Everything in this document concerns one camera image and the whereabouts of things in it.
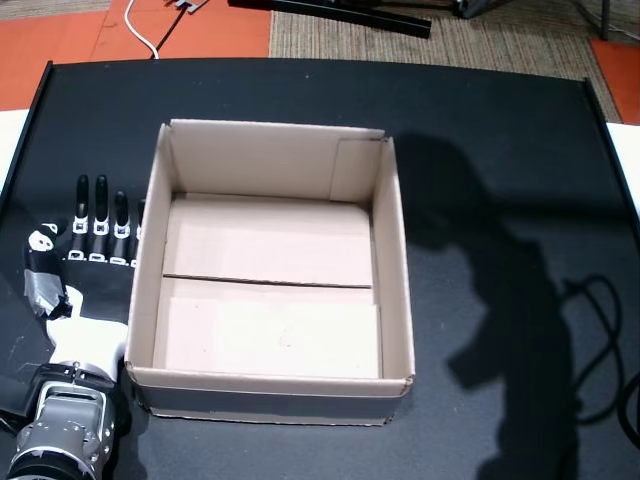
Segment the black cable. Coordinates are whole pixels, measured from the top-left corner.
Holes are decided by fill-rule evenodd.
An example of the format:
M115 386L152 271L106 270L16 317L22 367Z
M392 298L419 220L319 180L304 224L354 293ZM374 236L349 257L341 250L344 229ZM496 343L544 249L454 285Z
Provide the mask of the black cable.
M178 13L178 16L169 27L169 30L167 30L167 33L164 34L164 37L162 37L162 40L160 40L160 43L158 43L156 50L159 51L162 48L162 45L164 45L164 43L169 39L169 36L173 32L173 29L176 28L176 26L180 22L180 19L184 16L185 13L187 13L187 5L183 5L182 7L180 7L180 13Z
M638 386L640 386L640 373L637 373L627 386L622 389L622 392L620 392L620 396L618 397L618 421L620 422L622 431L627 438L636 446L636 448L640 449L640 432L633 428L629 421L629 417L627 416L629 400Z
M609 290L611 300L613 301L613 325L609 324L606 313L598 302L596 296L590 290L591 285L597 283L603 285L607 288L607 290ZM593 371L609 356L609 354L613 355L613 360L615 362L618 386L616 388L616 394L612 398L609 405L602 408L597 413L593 413L587 417L578 418L576 420L578 425L593 425L604 420L615 411L618 393L624 388L624 361L622 359L622 353L620 352L620 347L618 345L618 338L620 337L620 333L622 330L622 305L620 303L620 298L618 297L618 293L615 287L606 277L602 275L591 275L585 278L580 283L565 281L565 286L567 288L567 295L565 297L565 300L572 298L578 294L582 294L593 308L596 317L600 321L600 325L602 326L607 336L607 343L604 345L604 347L576 377L576 381L573 385L574 391L578 392L580 390L582 385L593 373Z

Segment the white surface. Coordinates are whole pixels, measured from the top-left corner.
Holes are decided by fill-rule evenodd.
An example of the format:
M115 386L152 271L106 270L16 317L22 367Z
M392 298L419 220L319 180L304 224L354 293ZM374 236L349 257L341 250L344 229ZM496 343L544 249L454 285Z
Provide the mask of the white surface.
M0 192L29 110L0 112Z
M618 152L622 170L640 215L640 126L608 123L609 133Z

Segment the black table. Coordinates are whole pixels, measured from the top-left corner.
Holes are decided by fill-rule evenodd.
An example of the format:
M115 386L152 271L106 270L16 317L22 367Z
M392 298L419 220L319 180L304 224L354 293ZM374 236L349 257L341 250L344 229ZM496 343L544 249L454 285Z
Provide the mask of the black table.
M291 60L53 67L0 223L0 374L25 380L51 351L20 292L29 222L71 208L83 172L144 195L158 127L171 118L376 127L395 137L417 382L382 428L159 419L134 407L108 477L637 478L637 451L615 415L580 425L615 395L613 356L575 391L607 344L600 321L615 323L614 300L626 377L638 370L640 318L634 217L581 82ZM565 280L590 275L588 294L564 298ZM13 448L0 434L0 469Z

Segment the floor mat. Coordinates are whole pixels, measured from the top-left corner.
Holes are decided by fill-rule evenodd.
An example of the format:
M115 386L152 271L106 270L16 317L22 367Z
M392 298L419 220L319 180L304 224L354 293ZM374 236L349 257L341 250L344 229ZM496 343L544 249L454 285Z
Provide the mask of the floor mat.
M576 80L589 77L608 121L620 121L589 40L524 25L441 17L433 21L431 38L421 39L274 13L269 56L448 65Z
M110 4L111 0L0 0L0 20L100 12Z

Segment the cardboard box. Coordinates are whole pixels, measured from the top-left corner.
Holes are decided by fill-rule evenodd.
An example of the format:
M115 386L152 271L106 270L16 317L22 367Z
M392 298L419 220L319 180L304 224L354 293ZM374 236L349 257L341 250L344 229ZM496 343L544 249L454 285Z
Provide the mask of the cardboard box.
M125 361L156 415L391 418L414 378L392 140L343 127L163 125Z

